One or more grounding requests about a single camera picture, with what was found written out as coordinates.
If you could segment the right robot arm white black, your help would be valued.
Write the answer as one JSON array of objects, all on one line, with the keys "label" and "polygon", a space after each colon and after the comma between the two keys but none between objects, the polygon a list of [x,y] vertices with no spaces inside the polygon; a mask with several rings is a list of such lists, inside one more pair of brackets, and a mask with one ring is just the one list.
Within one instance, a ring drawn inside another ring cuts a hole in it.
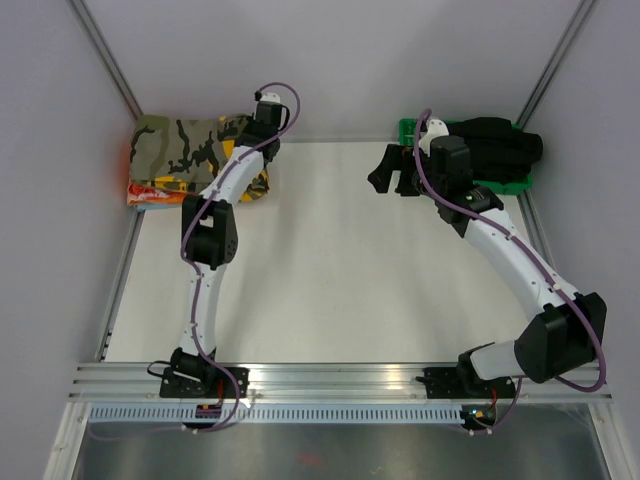
[{"label": "right robot arm white black", "polygon": [[440,136],[427,151],[389,144],[367,180],[383,194],[394,173],[400,175],[397,193],[432,198],[440,218],[489,261],[529,318],[516,339],[459,356],[460,391],[477,396],[492,380],[506,377],[538,384],[555,379],[585,393],[599,390],[606,381],[604,300],[595,292],[580,293],[533,250],[497,195],[475,183],[464,140]]}]

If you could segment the black trousers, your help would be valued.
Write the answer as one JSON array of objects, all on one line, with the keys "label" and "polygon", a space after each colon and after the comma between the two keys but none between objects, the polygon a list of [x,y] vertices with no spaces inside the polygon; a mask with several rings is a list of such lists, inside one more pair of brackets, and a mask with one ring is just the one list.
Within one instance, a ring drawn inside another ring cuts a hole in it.
[{"label": "black trousers", "polygon": [[542,138],[522,131],[507,119],[476,117],[448,121],[446,125],[449,134],[461,137],[469,148],[476,181],[520,183],[542,159]]}]

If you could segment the camouflage yellow green trousers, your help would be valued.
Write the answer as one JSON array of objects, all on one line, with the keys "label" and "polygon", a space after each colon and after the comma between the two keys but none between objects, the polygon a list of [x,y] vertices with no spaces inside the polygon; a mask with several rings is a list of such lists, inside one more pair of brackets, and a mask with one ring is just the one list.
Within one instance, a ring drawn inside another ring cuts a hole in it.
[{"label": "camouflage yellow green trousers", "polygon": [[184,120],[144,115],[130,140],[129,181],[166,191],[198,194],[229,161],[250,117]]}]

